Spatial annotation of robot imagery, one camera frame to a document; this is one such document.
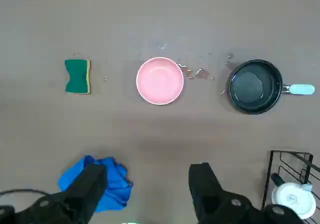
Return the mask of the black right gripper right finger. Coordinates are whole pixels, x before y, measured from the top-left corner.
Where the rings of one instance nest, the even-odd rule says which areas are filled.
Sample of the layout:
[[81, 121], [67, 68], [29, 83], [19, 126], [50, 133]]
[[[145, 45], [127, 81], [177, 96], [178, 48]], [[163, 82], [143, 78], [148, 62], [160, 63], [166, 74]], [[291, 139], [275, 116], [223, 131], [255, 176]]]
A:
[[290, 208], [269, 204], [263, 210], [240, 194], [223, 190], [207, 162], [191, 164], [188, 185], [199, 224], [302, 224]]

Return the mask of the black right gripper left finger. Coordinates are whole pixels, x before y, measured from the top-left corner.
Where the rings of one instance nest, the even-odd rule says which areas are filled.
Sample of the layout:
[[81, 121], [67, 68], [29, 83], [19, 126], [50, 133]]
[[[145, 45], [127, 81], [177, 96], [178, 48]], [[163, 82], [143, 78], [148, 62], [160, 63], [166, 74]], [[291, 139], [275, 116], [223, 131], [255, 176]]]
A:
[[107, 168], [89, 164], [62, 192], [47, 193], [37, 189], [20, 188], [0, 194], [40, 194], [32, 205], [15, 211], [12, 205], [0, 206], [2, 224], [87, 224], [91, 220], [107, 187]]

